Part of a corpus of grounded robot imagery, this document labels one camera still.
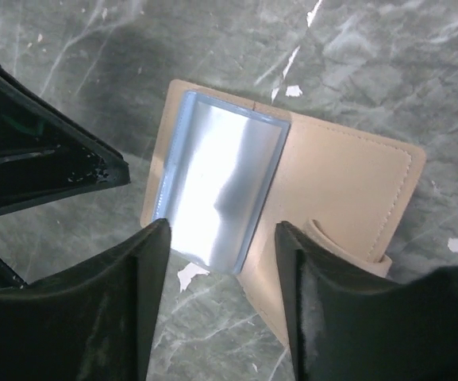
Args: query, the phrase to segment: white paint chip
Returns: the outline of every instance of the white paint chip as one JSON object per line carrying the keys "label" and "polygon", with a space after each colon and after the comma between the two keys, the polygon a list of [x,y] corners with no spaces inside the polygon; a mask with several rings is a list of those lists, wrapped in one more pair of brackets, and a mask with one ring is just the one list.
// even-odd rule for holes
{"label": "white paint chip", "polygon": [[279,92],[279,87],[275,87],[271,91],[271,103],[273,103],[275,101],[275,98],[276,98],[276,95],[278,95],[278,92]]}
{"label": "white paint chip", "polygon": [[448,248],[452,252],[458,252],[458,238],[449,238],[448,239]]}
{"label": "white paint chip", "polygon": [[292,97],[292,98],[297,98],[302,95],[302,90],[299,85],[294,85],[294,86],[289,86],[287,88],[287,91],[285,92],[286,97]]}
{"label": "white paint chip", "polygon": [[179,292],[185,291],[196,275],[208,275],[209,273],[209,271],[196,264],[188,264],[183,270],[178,271]]}

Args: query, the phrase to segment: leather tab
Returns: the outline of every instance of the leather tab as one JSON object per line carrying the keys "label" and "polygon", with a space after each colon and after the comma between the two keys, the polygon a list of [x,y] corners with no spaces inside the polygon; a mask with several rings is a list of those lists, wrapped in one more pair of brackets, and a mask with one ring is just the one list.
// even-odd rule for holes
{"label": "leather tab", "polygon": [[335,256],[346,260],[361,270],[371,272],[373,275],[377,275],[381,278],[386,277],[387,273],[389,272],[389,268],[393,264],[391,258],[385,254],[382,255],[382,258],[379,261],[370,262],[367,261],[364,257],[355,256],[350,252],[347,252],[322,232],[318,221],[309,220],[305,224],[303,231],[312,241],[314,241],[319,246],[322,246],[328,252],[331,252]]}

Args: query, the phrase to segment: tan leather wallet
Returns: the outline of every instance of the tan leather wallet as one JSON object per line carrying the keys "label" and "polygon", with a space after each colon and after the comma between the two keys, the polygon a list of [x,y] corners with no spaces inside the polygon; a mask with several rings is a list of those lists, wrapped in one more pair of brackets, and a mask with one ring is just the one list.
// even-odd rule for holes
{"label": "tan leather wallet", "polygon": [[275,258],[275,224],[289,221],[333,254],[386,276],[391,259],[384,252],[416,187],[425,153],[401,141],[174,80],[152,157],[142,226],[151,222],[175,117],[186,90],[291,123],[247,258],[237,276],[250,303],[278,339],[288,345]]}

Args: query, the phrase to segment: card holder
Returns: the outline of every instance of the card holder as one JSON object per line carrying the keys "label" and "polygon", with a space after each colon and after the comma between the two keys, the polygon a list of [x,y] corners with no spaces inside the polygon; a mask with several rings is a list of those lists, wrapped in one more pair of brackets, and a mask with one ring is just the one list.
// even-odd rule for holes
{"label": "card holder", "polygon": [[195,90],[288,121],[283,152],[241,273],[248,300],[273,333],[288,344],[276,267],[274,233],[281,221],[303,227],[321,246],[379,276],[384,255],[414,192],[424,151],[412,144],[292,113],[181,80],[172,81],[156,139],[141,224],[152,220],[179,104]]}

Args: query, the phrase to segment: gray marble surface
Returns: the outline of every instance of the gray marble surface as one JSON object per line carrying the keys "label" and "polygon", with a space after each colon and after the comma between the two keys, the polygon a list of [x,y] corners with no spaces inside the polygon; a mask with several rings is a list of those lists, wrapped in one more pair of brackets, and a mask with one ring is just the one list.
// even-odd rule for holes
{"label": "gray marble surface", "polygon": [[[139,229],[167,85],[189,79],[419,144],[428,162],[388,254],[406,282],[458,264],[458,2],[0,0],[0,62],[125,154],[133,183],[0,217],[0,256],[26,280]],[[287,96],[298,85],[299,97]],[[292,380],[237,281],[179,292],[172,257],[150,380]]]}

